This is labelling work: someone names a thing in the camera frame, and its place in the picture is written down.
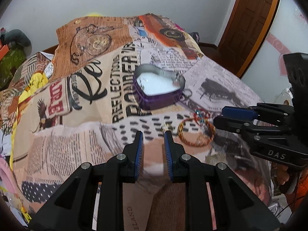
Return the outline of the right hand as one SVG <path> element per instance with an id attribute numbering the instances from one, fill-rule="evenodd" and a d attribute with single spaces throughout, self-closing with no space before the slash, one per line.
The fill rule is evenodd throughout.
<path id="1" fill-rule="evenodd" d="M 277 163 L 273 163 L 273 171 L 276 173 L 276 181 L 280 192 L 283 194 L 292 194 L 295 191 L 302 172 L 296 167 L 288 167 Z"/>

